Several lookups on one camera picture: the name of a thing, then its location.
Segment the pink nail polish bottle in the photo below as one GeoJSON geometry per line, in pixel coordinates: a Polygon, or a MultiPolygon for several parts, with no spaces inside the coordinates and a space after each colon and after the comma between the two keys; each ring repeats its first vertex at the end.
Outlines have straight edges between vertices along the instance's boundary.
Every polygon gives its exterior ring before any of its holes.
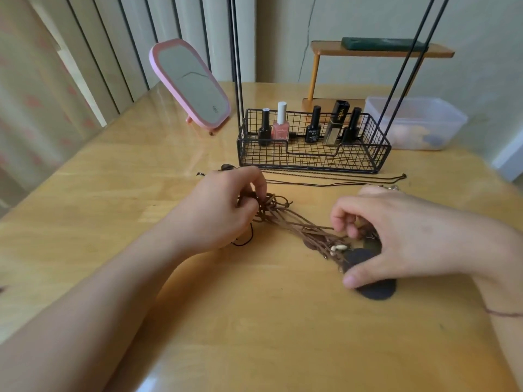
{"type": "Polygon", "coordinates": [[[287,140],[289,138],[289,123],[285,119],[287,103],[278,102],[278,120],[272,126],[272,138],[287,140]]]}

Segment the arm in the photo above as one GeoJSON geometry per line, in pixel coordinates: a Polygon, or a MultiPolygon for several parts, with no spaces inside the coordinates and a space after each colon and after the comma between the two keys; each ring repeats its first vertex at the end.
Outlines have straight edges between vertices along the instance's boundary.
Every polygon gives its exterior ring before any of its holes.
{"type": "MultiPolygon", "coordinates": [[[[523,314],[523,235],[496,220],[366,186],[343,197],[330,220],[337,231],[356,238],[356,220],[373,224],[382,253],[351,268],[349,289],[386,278],[464,273],[472,276],[485,306],[523,314]]],[[[501,349],[523,389],[523,317],[491,315],[501,349]]]]}
{"type": "Polygon", "coordinates": [[[213,172],[163,220],[23,326],[0,347],[4,391],[100,391],[170,274],[232,242],[266,183],[255,167],[213,172]]]}

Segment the nail polish bottle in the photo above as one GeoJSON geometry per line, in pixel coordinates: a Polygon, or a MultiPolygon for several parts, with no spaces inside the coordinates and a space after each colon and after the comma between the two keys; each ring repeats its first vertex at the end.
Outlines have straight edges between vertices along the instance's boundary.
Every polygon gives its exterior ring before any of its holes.
{"type": "Polygon", "coordinates": [[[312,110],[311,124],[307,125],[305,129],[305,142],[314,143],[320,138],[320,113],[322,108],[320,106],[314,106],[312,110]]]}
{"type": "Polygon", "coordinates": [[[258,144],[267,147],[270,143],[272,128],[269,125],[269,109],[261,111],[261,127],[258,129],[258,144]]]}
{"type": "Polygon", "coordinates": [[[289,123],[285,118],[287,103],[278,102],[278,120],[272,126],[272,138],[276,140],[287,140],[289,137],[289,123]]]}
{"type": "Polygon", "coordinates": [[[336,141],[339,133],[342,131],[349,108],[349,102],[345,100],[336,100],[336,103],[334,103],[334,108],[330,114],[330,121],[325,131],[325,138],[323,139],[326,146],[336,146],[336,141]]]}
{"type": "Polygon", "coordinates": [[[343,130],[342,143],[351,144],[356,141],[358,138],[359,128],[358,120],[361,115],[361,108],[354,107],[352,113],[350,114],[349,125],[343,130]]]}

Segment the mirror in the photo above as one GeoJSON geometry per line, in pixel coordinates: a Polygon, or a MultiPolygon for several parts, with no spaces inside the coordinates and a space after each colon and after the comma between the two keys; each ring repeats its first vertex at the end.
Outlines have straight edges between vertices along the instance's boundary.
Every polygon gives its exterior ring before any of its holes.
{"type": "Polygon", "coordinates": [[[229,100],[196,50],[182,39],[152,47],[149,60],[154,72],[193,120],[215,129],[231,113],[229,100]]]}

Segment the plastic container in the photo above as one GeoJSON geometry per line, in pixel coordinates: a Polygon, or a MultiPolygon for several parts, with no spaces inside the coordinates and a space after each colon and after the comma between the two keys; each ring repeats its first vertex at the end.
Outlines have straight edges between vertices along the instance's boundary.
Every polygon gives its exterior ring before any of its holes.
{"type": "MultiPolygon", "coordinates": [[[[387,98],[369,97],[365,112],[376,121],[387,98]]],[[[398,99],[392,99],[383,116],[380,128],[389,125],[398,99]]],[[[468,121],[468,117],[448,102],[439,98],[404,98],[387,138],[392,148],[405,150],[441,150],[468,121]]]]}

